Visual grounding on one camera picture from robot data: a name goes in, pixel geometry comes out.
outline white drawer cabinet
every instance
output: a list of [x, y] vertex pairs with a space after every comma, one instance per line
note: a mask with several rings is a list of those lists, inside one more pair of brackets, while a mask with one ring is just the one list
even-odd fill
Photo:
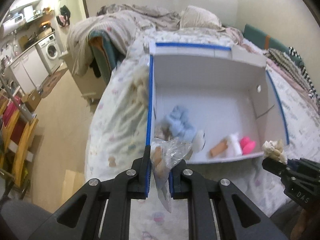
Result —
[[24, 93], [41, 86], [49, 75], [35, 47], [30, 48], [11, 66], [12, 74]]
[[45, 68], [38, 51], [33, 46], [22, 57], [23, 66], [36, 88], [39, 88], [49, 75]]
[[22, 59], [18, 59], [15, 63], [13, 63], [11, 70], [24, 93], [28, 94], [35, 89], [34, 84], [23, 67]]

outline light blue plush toy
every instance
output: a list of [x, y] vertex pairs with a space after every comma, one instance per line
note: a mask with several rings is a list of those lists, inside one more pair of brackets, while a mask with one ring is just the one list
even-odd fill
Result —
[[189, 122], [188, 110], [185, 107], [175, 106], [172, 112], [165, 116], [165, 120], [173, 137], [179, 137], [183, 141], [193, 141], [197, 130]]

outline washing machine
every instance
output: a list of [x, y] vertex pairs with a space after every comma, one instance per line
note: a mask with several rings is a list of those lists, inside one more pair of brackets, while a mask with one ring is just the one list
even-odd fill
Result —
[[53, 74], [62, 64], [62, 60], [59, 59], [61, 52], [54, 34], [38, 42], [36, 49], [49, 74]]

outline white cardboard box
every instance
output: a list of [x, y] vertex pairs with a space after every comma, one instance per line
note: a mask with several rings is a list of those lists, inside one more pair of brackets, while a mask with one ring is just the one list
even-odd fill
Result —
[[[176, 105], [189, 110], [189, 121], [205, 132], [205, 146], [187, 163], [231, 162], [263, 155], [265, 141], [289, 144], [286, 120], [266, 58], [239, 46], [186, 43], [150, 44], [147, 140], [155, 124]], [[209, 157], [209, 151], [231, 133], [249, 136], [256, 148], [249, 155]]]

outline pillow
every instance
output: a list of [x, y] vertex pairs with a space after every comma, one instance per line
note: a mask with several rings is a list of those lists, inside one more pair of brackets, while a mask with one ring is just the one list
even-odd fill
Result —
[[215, 14], [193, 5], [189, 5], [181, 13], [180, 29], [188, 27], [210, 28], [217, 31], [225, 29]]

